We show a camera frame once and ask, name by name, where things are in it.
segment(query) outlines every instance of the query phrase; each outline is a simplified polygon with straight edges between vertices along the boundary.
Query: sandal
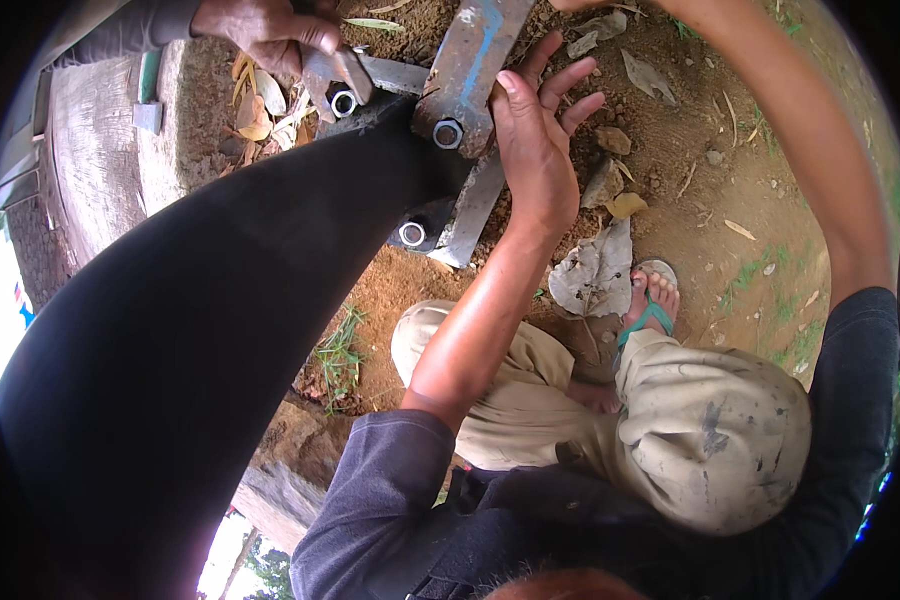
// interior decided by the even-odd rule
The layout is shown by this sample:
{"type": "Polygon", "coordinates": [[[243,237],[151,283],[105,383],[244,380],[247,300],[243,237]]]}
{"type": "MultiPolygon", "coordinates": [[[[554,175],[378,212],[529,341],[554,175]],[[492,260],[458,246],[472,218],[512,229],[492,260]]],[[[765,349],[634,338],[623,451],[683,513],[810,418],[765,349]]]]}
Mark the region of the sandal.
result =
{"type": "Polygon", "coordinates": [[[654,302],[650,298],[650,284],[649,277],[657,273],[661,278],[666,280],[667,282],[671,282],[673,287],[677,287],[677,274],[674,272],[674,269],[660,260],[659,258],[650,258],[641,262],[636,266],[637,271],[643,271],[647,274],[648,285],[647,285],[647,308],[644,309],[643,314],[640,315],[640,318],[636,319],[636,322],[631,326],[627,327],[623,331],[620,332],[620,336],[617,338],[617,348],[623,349],[624,345],[627,343],[627,340],[630,339],[630,334],[635,331],[639,331],[643,329],[643,326],[647,325],[647,320],[651,317],[656,318],[660,322],[660,327],[663,328],[664,331],[667,332],[667,335],[674,334],[674,321],[670,318],[670,315],[663,310],[663,307],[654,302]]]}

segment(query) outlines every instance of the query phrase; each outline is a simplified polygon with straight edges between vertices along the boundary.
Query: man's left hand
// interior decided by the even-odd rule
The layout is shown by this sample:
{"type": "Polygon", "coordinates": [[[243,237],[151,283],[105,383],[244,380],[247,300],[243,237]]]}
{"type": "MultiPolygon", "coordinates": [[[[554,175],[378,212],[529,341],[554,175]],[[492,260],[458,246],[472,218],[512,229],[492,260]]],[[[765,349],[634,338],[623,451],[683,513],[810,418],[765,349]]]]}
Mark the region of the man's left hand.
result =
{"type": "Polygon", "coordinates": [[[264,71],[300,75],[298,42],[325,54],[340,46],[334,0],[316,0],[316,16],[297,14],[288,0],[203,0],[190,24],[199,36],[227,38],[264,71]]]}

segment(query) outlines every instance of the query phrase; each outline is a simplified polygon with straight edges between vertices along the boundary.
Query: hand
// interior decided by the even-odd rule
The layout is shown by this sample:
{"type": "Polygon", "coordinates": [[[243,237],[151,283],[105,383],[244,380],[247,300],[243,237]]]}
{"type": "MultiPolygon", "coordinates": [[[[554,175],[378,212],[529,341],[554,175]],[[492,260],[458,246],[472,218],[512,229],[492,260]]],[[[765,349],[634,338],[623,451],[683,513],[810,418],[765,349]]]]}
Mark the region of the hand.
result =
{"type": "Polygon", "coordinates": [[[341,42],[334,0],[313,4],[318,16],[296,14],[288,0],[203,0],[190,29],[227,38],[264,71],[300,75],[298,42],[326,54],[341,42]]]}
{"type": "Polygon", "coordinates": [[[597,92],[563,114],[557,108],[567,90],[597,66],[592,57],[574,62],[539,87],[540,74],[563,36],[550,31],[529,49],[514,71],[501,71],[490,94],[500,159],[513,198],[510,225],[536,233],[564,235],[577,219],[580,189],[570,162],[570,137],[604,103],[597,92]]]}

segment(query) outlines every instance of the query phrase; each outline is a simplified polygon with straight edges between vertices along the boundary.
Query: blue paint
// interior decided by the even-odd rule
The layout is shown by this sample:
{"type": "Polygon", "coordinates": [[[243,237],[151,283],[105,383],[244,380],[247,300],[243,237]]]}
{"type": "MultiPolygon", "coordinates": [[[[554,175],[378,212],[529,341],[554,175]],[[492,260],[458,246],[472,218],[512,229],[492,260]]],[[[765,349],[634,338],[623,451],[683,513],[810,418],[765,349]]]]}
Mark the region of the blue paint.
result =
{"type": "Polygon", "coordinates": [[[473,64],[470,65],[470,70],[463,81],[463,90],[460,93],[460,101],[471,111],[477,110],[476,106],[470,102],[470,94],[477,83],[477,77],[480,76],[480,72],[483,70],[484,57],[491,50],[493,37],[496,36],[504,24],[504,17],[500,14],[500,10],[493,6],[495,0],[484,0],[479,4],[483,21],[483,42],[480,43],[480,50],[477,51],[477,55],[473,58],[473,64]]]}

